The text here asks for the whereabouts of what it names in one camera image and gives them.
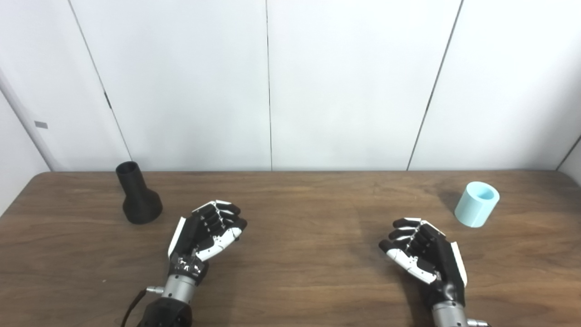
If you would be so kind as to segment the left white-black robot hand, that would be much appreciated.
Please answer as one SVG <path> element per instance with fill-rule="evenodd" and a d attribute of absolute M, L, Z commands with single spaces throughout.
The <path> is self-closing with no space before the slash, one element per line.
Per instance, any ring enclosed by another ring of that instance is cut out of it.
<path fill-rule="evenodd" d="M 238 241 L 247 227 L 240 214 L 233 203 L 216 199 L 181 217 L 168 248 L 168 274 L 191 278 L 199 286 L 209 260 Z"/>

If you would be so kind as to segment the right white-black robot hand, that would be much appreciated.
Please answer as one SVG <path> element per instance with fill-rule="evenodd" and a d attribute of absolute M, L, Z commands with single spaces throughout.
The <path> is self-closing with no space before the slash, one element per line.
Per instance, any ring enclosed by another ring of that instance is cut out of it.
<path fill-rule="evenodd" d="M 397 219 L 393 228 L 378 246 L 420 282 L 425 306 L 432 308 L 441 302 L 466 306 L 468 278 L 458 244 L 421 218 Z"/>

